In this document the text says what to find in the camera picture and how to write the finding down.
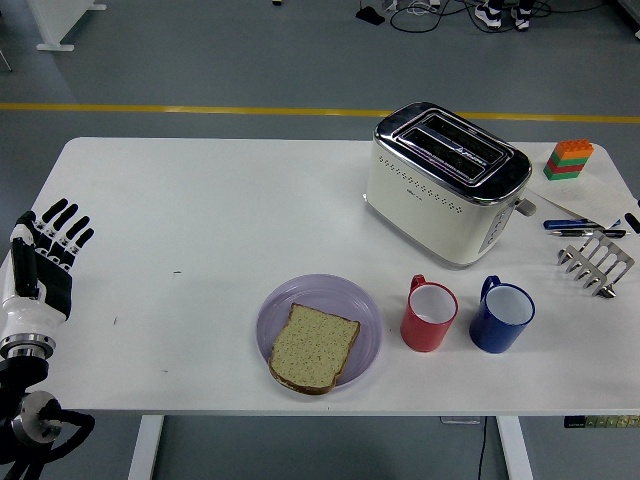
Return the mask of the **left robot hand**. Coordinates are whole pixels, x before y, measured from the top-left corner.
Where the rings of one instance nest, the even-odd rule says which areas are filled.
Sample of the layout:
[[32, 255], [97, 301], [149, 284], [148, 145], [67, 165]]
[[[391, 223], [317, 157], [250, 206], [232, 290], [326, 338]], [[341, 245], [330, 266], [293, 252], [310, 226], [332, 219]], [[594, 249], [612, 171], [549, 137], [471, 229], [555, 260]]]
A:
[[72, 308], [71, 269], [94, 230], [79, 206], [62, 198], [42, 215], [28, 211], [10, 236], [1, 308], [2, 336], [50, 337]]

